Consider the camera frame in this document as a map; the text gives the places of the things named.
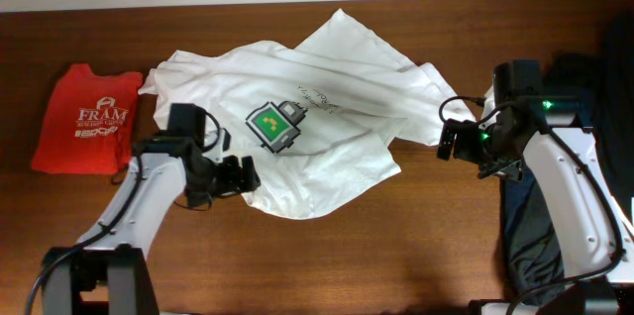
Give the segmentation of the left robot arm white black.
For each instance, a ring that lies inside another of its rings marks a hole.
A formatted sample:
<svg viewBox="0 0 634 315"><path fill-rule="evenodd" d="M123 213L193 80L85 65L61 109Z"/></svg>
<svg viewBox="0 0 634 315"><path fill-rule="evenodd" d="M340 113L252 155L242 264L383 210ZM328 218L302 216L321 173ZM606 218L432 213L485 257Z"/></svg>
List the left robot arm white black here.
<svg viewBox="0 0 634 315"><path fill-rule="evenodd" d="M188 103L170 107L164 130L138 143L125 180L98 221L68 248L52 248L27 299L46 314L157 314L147 257L179 195L189 208L256 190L251 157L227 156L231 137L218 129L205 144L212 116Z"/></svg>

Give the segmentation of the white t-shirt with robot print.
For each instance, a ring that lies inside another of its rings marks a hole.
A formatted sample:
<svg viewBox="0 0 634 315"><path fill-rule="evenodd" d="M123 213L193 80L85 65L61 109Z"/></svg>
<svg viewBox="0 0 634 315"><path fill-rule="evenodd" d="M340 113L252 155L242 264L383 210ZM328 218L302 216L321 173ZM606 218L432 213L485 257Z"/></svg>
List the white t-shirt with robot print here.
<svg viewBox="0 0 634 315"><path fill-rule="evenodd" d="M469 108L431 63L417 64L343 11L297 47L272 41L215 57L177 51L142 88L160 127L174 103L210 112L251 157L260 186L246 203L267 214L325 216L399 173L396 139L439 143Z"/></svg>

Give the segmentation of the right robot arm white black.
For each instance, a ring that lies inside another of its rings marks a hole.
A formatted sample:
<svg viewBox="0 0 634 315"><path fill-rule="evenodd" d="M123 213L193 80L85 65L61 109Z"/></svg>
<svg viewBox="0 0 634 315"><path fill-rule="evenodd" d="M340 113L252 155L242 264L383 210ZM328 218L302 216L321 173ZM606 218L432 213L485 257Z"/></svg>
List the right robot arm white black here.
<svg viewBox="0 0 634 315"><path fill-rule="evenodd" d="M544 88L536 60L492 72L476 97L477 121L443 117L440 159L474 163L478 177L518 181L531 169L558 237L565 276L510 302L473 300L473 314L630 314L633 227L610 194L595 149L587 100L571 87Z"/></svg>

